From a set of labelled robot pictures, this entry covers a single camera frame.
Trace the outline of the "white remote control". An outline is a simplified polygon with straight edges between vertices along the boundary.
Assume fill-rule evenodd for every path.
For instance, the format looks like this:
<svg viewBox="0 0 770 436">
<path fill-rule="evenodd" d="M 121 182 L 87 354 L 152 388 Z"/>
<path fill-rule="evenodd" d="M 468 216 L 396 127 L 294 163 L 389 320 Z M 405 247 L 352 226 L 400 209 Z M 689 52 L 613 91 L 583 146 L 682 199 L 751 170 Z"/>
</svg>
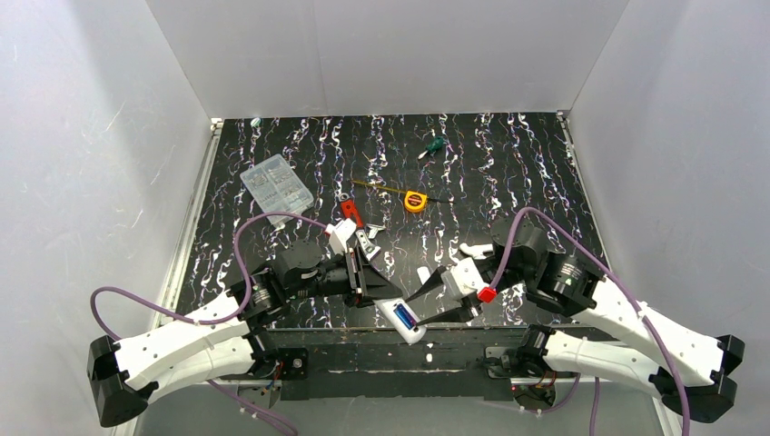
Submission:
<svg viewBox="0 0 770 436">
<path fill-rule="evenodd" d="M 375 306 L 407 344 L 424 337 L 426 327 L 419 325 L 420 318 L 403 299 L 376 300 Z"/>
</svg>

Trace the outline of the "blue AAA battery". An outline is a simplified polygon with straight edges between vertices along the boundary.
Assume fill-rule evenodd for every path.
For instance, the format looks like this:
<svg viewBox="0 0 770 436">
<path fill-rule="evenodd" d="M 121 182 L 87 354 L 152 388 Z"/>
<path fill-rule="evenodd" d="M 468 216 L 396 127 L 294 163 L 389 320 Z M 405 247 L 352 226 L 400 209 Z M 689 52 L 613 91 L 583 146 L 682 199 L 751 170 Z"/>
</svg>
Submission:
<svg viewBox="0 0 770 436">
<path fill-rule="evenodd" d="M 416 330 L 418 322 L 412 316 L 410 311 L 405 305 L 398 303 L 394 306 L 393 311 L 400 322 L 409 330 Z"/>
</svg>

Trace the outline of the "white battery cover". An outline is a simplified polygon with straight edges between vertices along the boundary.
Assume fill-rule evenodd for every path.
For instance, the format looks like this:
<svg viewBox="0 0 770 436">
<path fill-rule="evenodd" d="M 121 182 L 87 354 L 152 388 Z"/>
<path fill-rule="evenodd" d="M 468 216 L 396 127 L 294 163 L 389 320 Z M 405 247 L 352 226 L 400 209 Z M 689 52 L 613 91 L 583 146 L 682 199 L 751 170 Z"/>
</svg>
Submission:
<svg viewBox="0 0 770 436">
<path fill-rule="evenodd" d="M 420 266 L 417 269 L 417 274 L 420 279 L 420 283 L 424 284 L 430 278 L 431 272 L 427 266 Z"/>
</svg>

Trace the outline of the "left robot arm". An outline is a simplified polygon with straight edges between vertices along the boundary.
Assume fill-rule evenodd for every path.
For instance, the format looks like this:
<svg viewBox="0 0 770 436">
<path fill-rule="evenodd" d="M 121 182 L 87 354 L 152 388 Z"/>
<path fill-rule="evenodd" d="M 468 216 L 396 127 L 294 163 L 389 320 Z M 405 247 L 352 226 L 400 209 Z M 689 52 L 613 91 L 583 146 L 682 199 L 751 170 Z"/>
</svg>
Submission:
<svg viewBox="0 0 770 436">
<path fill-rule="evenodd" d="M 304 378 L 308 351 L 277 347 L 267 329 L 292 301 L 335 295 L 349 306 L 375 305 L 408 344 L 426 332 L 401 289 L 360 246 L 327 258 L 317 244 L 298 241 L 263 263 L 249 281 L 189 313 L 187 322 L 121 340 L 94 340 L 87 375 L 101 426 L 123 424 L 168 393 L 222 376 Z"/>
</svg>

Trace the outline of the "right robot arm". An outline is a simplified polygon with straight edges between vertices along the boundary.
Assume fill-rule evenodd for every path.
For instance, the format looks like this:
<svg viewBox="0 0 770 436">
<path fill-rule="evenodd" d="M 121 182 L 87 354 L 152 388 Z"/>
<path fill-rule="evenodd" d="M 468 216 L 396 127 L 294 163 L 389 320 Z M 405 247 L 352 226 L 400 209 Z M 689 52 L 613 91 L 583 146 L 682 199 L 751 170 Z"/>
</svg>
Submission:
<svg viewBox="0 0 770 436">
<path fill-rule="evenodd" d="M 490 236 L 490 244 L 467 249 L 461 261 L 438 267 L 421 285 L 420 294 L 443 287 L 456 302 L 432 322 L 471 321 L 502 290 L 522 285 L 538 308 L 611 337 L 594 342 L 532 325 L 519 346 L 486 355 L 492 376 L 593 376 L 642 391 L 701 423 L 717 421 L 734 406 L 731 374 L 743 361 L 743 341 L 694 332 L 626 296 L 594 257 L 552 251 L 546 233 L 524 217 L 496 220 Z"/>
</svg>

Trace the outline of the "red adjustable wrench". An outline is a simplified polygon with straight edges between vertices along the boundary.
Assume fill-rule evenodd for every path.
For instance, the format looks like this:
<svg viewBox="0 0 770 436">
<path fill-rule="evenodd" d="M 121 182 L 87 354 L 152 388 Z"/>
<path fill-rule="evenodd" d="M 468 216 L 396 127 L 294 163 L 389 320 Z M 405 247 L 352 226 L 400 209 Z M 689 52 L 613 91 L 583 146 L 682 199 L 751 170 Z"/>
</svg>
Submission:
<svg viewBox="0 0 770 436">
<path fill-rule="evenodd" d="M 357 209 L 355 202 L 348 193 L 341 193 L 338 196 L 341 212 L 344 218 L 352 220 L 355 223 L 354 236 L 360 248 L 363 250 L 368 260 L 375 258 L 381 251 L 379 245 L 374 241 L 379 233 L 385 231 L 386 227 L 378 224 L 365 223 Z"/>
</svg>

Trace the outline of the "white plastic faucet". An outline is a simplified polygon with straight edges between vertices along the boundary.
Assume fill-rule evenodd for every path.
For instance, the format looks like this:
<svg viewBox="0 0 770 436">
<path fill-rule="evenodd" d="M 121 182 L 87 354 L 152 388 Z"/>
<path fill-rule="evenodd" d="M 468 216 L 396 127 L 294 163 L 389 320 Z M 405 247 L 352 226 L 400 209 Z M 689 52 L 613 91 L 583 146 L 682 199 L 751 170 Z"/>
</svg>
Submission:
<svg viewBox="0 0 770 436">
<path fill-rule="evenodd" d="M 474 244 L 474 245 L 470 245 L 468 243 L 461 243 L 459 245 L 459 250 L 464 255 L 474 260 L 483 260 L 493 255 L 494 245 L 492 243 Z"/>
</svg>

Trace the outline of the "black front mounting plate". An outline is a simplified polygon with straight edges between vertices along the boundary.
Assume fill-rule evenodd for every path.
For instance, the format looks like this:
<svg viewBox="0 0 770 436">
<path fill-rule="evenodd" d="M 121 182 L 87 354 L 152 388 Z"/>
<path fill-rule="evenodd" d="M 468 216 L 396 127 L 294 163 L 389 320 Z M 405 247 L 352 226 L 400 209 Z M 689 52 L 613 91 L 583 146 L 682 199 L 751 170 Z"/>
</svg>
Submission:
<svg viewBox="0 0 770 436">
<path fill-rule="evenodd" d="M 276 329 L 281 353 L 281 399 L 451 398 L 510 401 L 518 386 L 568 386 L 573 374 L 528 377 L 511 359 L 491 370 L 487 358 L 505 358 L 522 342 L 522 327 L 430 329 L 408 345 L 391 329 Z"/>
</svg>

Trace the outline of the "yellow tape measure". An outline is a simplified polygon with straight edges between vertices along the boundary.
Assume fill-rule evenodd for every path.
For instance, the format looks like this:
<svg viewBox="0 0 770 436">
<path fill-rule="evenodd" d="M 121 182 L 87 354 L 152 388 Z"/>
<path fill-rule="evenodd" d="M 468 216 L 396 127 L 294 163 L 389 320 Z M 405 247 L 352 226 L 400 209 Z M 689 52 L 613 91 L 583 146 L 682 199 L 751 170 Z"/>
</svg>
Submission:
<svg viewBox="0 0 770 436">
<path fill-rule="evenodd" d="M 368 183 L 368 182 L 363 182 L 359 180 L 352 180 L 351 182 L 353 184 L 356 184 L 359 186 L 365 186 L 375 190 L 400 194 L 402 196 L 402 203 L 403 203 L 404 209 L 409 213 L 420 213 L 424 211 L 427 208 L 428 203 L 451 203 L 451 200 L 449 199 L 431 197 L 425 193 L 421 193 L 413 190 L 394 188 L 383 184 Z"/>
</svg>

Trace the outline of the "clear plastic screw box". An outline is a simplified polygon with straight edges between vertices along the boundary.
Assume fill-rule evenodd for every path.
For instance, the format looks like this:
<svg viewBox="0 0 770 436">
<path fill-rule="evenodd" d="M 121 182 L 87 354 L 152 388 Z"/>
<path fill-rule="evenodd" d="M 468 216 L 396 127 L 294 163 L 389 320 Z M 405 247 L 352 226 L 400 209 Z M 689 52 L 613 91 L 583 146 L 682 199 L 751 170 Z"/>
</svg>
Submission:
<svg viewBox="0 0 770 436">
<path fill-rule="evenodd" d="M 311 191 L 279 154 L 255 164 L 240 178 L 263 213 L 302 214 L 314 204 Z"/>
</svg>

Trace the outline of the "green handled screwdriver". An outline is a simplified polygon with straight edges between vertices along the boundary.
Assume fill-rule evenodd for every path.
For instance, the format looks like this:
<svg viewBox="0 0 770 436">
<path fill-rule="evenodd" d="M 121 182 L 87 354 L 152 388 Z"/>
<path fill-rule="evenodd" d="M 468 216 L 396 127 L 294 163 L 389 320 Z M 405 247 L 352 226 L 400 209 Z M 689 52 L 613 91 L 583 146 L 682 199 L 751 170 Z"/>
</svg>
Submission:
<svg viewBox="0 0 770 436">
<path fill-rule="evenodd" d="M 435 154 L 437 151 L 441 150 L 446 143 L 446 140 L 444 137 L 434 137 L 424 148 L 423 152 L 419 154 L 418 159 L 421 160 L 429 155 Z"/>
</svg>

